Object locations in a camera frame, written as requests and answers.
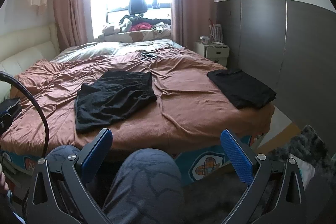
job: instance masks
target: gray pants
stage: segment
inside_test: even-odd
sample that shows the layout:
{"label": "gray pants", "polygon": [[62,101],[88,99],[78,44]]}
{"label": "gray pants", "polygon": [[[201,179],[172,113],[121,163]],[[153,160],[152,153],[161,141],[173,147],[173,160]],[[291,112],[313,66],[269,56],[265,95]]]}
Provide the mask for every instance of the gray pants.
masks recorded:
{"label": "gray pants", "polygon": [[[72,153],[78,154],[79,150],[63,145],[46,158],[64,160]],[[181,174],[167,153],[156,149],[138,150],[125,160],[114,180],[108,180],[108,176],[98,176],[87,184],[87,189],[97,203],[102,204],[103,212],[113,224],[182,223]],[[104,195],[106,185],[109,191]]]}

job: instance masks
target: cream leather headboard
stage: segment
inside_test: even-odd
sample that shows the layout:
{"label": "cream leather headboard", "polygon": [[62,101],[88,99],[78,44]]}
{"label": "cream leather headboard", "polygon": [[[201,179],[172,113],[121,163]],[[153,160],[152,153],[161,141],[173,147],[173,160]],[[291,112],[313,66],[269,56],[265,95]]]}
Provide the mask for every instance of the cream leather headboard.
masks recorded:
{"label": "cream leather headboard", "polygon": [[[55,23],[12,32],[0,37],[0,70],[17,75],[37,60],[59,54]],[[0,81],[0,101],[9,98],[11,85]]]}

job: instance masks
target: metal screw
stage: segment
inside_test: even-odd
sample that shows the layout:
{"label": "metal screw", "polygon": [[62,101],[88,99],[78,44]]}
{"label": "metal screw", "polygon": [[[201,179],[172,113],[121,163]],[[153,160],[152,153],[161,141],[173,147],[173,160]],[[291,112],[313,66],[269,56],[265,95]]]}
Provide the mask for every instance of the metal screw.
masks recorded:
{"label": "metal screw", "polygon": [[41,158],[41,159],[39,159],[39,160],[37,161],[37,163],[38,163],[38,164],[43,164],[43,163],[45,163],[45,159],[44,159],[44,158]]}
{"label": "metal screw", "polygon": [[288,161],[289,161],[290,164],[295,164],[296,163],[296,161],[293,158],[289,158]]}
{"label": "metal screw", "polygon": [[75,160],[77,158],[77,155],[76,154],[70,154],[68,156],[68,160]]}
{"label": "metal screw", "polygon": [[266,159],[266,156],[264,154],[258,154],[257,158],[259,160],[265,160]]}

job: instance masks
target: nightstand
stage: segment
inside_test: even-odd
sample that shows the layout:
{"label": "nightstand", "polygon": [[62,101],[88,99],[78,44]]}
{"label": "nightstand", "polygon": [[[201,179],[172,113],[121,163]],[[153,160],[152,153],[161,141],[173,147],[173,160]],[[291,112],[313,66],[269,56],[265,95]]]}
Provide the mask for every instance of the nightstand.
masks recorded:
{"label": "nightstand", "polygon": [[215,63],[221,64],[224,67],[226,67],[229,51],[229,47],[223,47],[222,45],[218,44],[210,43],[209,45],[204,45],[201,42],[194,43],[194,52]]}

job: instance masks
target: black hose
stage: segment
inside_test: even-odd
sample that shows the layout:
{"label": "black hose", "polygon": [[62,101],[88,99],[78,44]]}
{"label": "black hose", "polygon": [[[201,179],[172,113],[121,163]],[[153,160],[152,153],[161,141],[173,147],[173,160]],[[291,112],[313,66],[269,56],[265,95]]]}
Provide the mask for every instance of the black hose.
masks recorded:
{"label": "black hose", "polygon": [[44,124],[44,129],[45,129],[45,139],[44,139],[44,147],[43,147],[43,152],[42,152],[42,158],[44,158],[47,154],[47,149],[48,149],[48,143],[49,143],[49,127],[48,127],[48,122],[46,117],[44,116],[44,113],[33,97],[33,95],[18,81],[16,80],[12,75],[9,75],[8,73],[4,71],[0,71],[0,81],[7,82],[14,87],[16,87],[19,91],[21,91],[33,104],[33,106],[36,108],[38,114],[40,114],[40,117],[42,119],[42,122]]}

